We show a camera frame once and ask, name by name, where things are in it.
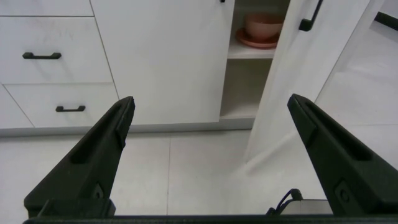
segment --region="black drawer handle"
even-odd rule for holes
[[[308,32],[312,29],[312,26],[315,22],[315,19],[317,18],[319,9],[321,8],[323,0],[318,0],[317,7],[315,8],[315,12],[313,13],[312,19],[303,19],[301,20],[300,26],[298,27],[299,30]]]
[[[24,59],[50,59],[50,60],[59,59],[61,56],[62,56],[61,53],[53,53],[50,56],[36,56],[32,52],[25,52],[22,55]]]
[[[86,109],[86,106],[79,106],[77,109],[63,109],[63,106],[57,106],[56,112],[82,112]]]

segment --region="cabinet door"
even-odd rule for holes
[[[290,96],[296,93],[315,101],[365,16],[369,0],[325,0],[312,29],[304,32],[299,24],[312,17],[315,7],[311,3],[318,1],[290,2],[249,140],[247,161],[259,154],[271,155],[297,133],[287,109]]]
[[[32,127],[32,123],[0,83],[0,128]]]
[[[133,124],[219,120],[234,0],[91,3]]]

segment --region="pink plate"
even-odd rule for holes
[[[258,49],[273,49],[278,43],[279,34],[270,37],[267,40],[254,40],[244,31],[244,28],[240,28],[238,31],[236,31],[236,38],[243,44],[250,47],[255,47]]]

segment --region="drawer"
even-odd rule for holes
[[[0,0],[0,16],[93,16],[89,0]]]
[[[24,115],[7,90],[0,84],[0,128],[32,128],[33,125]]]
[[[5,85],[37,127],[92,126],[118,100],[113,83]],[[55,111],[58,106],[64,110]]]
[[[0,49],[3,84],[112,82],[94,18],[0,17]]]

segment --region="white floor tile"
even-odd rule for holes
[[[0,223],[22,223],[28,219],[26,195],[80,138],[0,139]]]
[[[126,139],[111,192],[116,215],[165,215],[169,137],[132,134]]]
[[[243,155],[249,134],[172,137],[168,214],[265,214],[291,188],[307,199],[325,199],[299,137],[247,169]]]
[[[243,163],[250,131],[173,136],[169,215],[229,213],[228,178]]]

